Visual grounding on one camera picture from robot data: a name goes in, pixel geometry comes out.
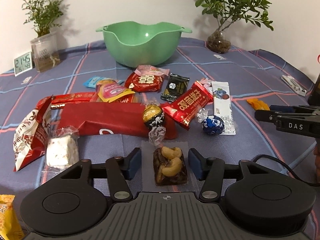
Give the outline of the person hand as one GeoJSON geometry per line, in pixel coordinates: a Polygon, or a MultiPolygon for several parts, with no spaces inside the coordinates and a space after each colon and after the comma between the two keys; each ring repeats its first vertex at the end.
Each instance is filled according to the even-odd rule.
{"type": "Polygon", "coordinates": [[[316,147],[313,150],[313,155],[315,156],[315,167],[316,167],[316,179],[320,182],[320,152],[319,152],[319,142],[317,142],[316,147]]]}

